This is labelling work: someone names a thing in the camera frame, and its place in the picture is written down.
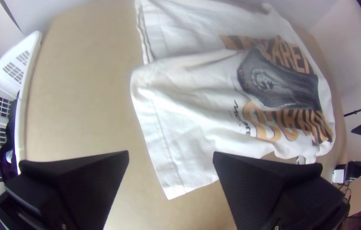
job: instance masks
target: white laundry basket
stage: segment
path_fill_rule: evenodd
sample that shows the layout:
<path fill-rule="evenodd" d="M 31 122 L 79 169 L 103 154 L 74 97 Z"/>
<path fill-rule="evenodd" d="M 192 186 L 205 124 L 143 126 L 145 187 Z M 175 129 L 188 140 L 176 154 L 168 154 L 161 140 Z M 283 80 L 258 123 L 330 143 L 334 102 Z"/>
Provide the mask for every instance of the white laundry basket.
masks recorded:
<path fill-rule="evenodd" d="M 17 101 L 14 144 L 17 164 L 25 158 L 25 116 L 31 76 L 40 49 L 41 33 L 36 31 L 7 51 L 0 59 L 0 148 L 6 143 L 9 106 Z M 5 191 L 0 175 L 0 195 Z"/>

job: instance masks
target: orange lettering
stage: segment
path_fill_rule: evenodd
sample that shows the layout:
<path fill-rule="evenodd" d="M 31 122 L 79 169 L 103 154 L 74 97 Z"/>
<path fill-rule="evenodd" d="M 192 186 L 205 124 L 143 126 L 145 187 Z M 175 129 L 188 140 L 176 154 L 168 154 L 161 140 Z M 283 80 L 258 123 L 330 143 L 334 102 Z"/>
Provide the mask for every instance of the orange lettering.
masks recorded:
<path fill-rule="evenodd" d="M 301 56 L 296 54 L 294 52 L 294 48 L 298 48 L 298 46 L 294 45 L 294 44 L 288 44 L 288 47 L 290 48 L 290 51 L 291 51 L 291 54 L 292 54 L 292 58 L 294 60 L 294 66 L 295 66 L 295 69 L 297 70 L 297 72 L 299 73 L 305 73 L 305 70 L 303 68 L 300 68 L 298 67 L 298 60 L 301 59 Z"/>
<path fill-rule="evenodd" d="M 311 133 L 312 128 L 303 118 L 303 111 L 304 110 L 299 111 L 298 124 L 300 125 L 300 129 L 304 132 L 304 134 L 308 136 Z"/>
<path fill-rule="evenodd" d="M 287 140 L 295 141 L 298 138 L 298 130 L 295 128 L 295 115 L 296 109 L 292 116 L 288 115 L 289 110 L 283 110 L 283 117 L 281 117 L 281 110 L 277 111 L 277 124 L 278 127 L 281 129 L 283 134 L 286 136 Z"/>
<path fill-rule="evenodd" d="M 273 46 L 273 51 L 272 51 L 272 59 L 273 59 L 273 62 L 277 64 L 277 58 L 278 58 L 278 60 L 280 61 L 280 64 L 282 66 L 284 66 L 283 58 L 281 57 L 280 49 L 278 48 L 279 43 L 280 43 L 280 37 L 277 36 L 274 39 L 274 46 Z"/>
<path fill-rule="evenodd" d="M 252 119 L 252 117 L 251 117 L 252 111 L 256 112 L 258 122 L 254 121 L 254 119 Z M 250 123 L 252 123 L 254 125 L 254 127 L 256 128 L 256 131 L 257 131 L 257 135 L 256 135 L 257 138 L 263 139 L 266 141 L 273 141 L 273 142 L 276 142 L 281 138 L 281 131 L 273 125 L 266 124 L 266 119 L 264 117 L 263 110 L 260 110 L 254 103 L 249 102 L 244 106 L 243 117 L 244 117 L 244 119 L 248 120 Z M 261 124 L 268 126 L 274 132 L 274 135 L 271 138 L 267 137 L 266 129 Z"/>
<path fill-rule="evenodd" d="M 287 43 L 285 41 L 280 42 L 280 50 L 281 50 L 281 55 L 283 56 L 284 59 L 284 63 L 286 64 L 287 68 L 292 67 L 294 69 L 295 66 L 291 58 L 290 49 L 288 48 Z"/>

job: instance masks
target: table surface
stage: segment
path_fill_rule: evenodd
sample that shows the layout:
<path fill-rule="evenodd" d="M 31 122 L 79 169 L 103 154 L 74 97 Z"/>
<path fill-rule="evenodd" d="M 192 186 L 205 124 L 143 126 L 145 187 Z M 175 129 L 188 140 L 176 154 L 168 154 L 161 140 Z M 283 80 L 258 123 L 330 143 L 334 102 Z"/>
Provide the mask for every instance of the table surface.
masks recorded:
<path fill-rule="evenodd" d="M 332 90 L 333 150 L 318 157 L 330 180 L 344 147 L 335 85 L 312 37 L 297 29 Z M 154 172 L 129 90 L 142 48 L 132 1 L 99 1 L 57 16 L 43 38 L 26 121 L 31 161 L 55 161 L 128 150 L 130 163 L 105 229 L 236 229 L 219 182 L 167 200 Z M 267 159 L 284 161 L 273 154 Z M 284 162 L 295 162 L 295 159 Z"/>

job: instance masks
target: graphic print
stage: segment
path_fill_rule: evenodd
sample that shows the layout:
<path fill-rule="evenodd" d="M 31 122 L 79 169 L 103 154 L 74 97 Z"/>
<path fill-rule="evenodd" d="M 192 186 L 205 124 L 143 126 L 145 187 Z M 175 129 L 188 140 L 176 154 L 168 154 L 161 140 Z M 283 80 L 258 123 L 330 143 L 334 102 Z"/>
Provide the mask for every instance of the graphic print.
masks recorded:
<path fill-rule="evenodd" d="M 221 36 L 228 49 L 248 50 L 237 70 L 241 89 L 250 101 L 243 117 L 256 128 L 256 137 L 278 141 L 312 135 L 313 144 L 332 142 L 318 97 L 318 76 L 297 45 L 277 36 L 270 40 Z M 274 135 L 267 135 L 266 129 Z"/>

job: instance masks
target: white t-shirt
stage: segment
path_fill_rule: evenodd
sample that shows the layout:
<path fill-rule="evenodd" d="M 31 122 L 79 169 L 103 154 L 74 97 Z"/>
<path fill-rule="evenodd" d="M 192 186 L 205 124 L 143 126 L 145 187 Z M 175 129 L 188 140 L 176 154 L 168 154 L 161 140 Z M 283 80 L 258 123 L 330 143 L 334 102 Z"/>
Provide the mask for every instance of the white t-shirt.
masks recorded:
<path fill-rule="evenodd" d="M 313 163 L 335 140 L 328 84 L 289 24 L 205 2 L 137 4 L 150 63 L 132 101 L 168 199 L 218 179 L 214 151 Z"/>

